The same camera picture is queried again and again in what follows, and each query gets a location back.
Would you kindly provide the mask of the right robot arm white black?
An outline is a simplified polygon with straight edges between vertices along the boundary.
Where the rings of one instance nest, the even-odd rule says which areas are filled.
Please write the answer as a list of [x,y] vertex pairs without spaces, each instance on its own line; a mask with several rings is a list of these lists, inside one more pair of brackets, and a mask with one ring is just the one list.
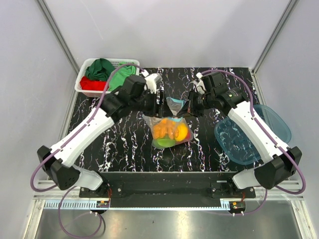
[[279,184],[298,173],[302,187],[306,188],[305,177],[299,168],[302,152],[298,147],[289,147],[255,113],[253,96],[243,79],[224,70],[207,70],[196,74],[201,90],[191,90],[188,100],[178,112],[178,117],[200,117],[204,110],[217,109],[235,122],[259,152],[263,164],[236,173],[226,185],[231,197],[238,197],[248,187],[280,189]]

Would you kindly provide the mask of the clear zip top bag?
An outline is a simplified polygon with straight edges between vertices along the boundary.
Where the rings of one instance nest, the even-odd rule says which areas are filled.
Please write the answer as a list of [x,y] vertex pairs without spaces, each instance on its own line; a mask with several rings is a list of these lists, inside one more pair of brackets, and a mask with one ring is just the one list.
[[165,149],[193,140],[193,132],[185,118],[175,117],[184,106],[185,101],[171,97],[167,97],[166,101],[173,113],[173,117],[160,119],[142,116],[151,130],[153,136],[152,146],[156,149]]

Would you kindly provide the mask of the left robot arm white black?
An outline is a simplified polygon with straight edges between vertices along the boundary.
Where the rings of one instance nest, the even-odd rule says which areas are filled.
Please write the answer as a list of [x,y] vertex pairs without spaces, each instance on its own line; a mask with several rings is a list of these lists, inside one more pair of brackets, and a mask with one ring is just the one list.
[[37,150],[40,167],[60,190],[80,186],[90,189],[96,197],[103,197],[107,193],[108,185],[99,173],[80,168],[74,163],[99,135],[131,112],[141,111],[157,116],[156,90],[160,80],[158,73],[146,77],[127,77],[122,86],[103,96],[99,104],[66,137],[51,147],[43,145]]

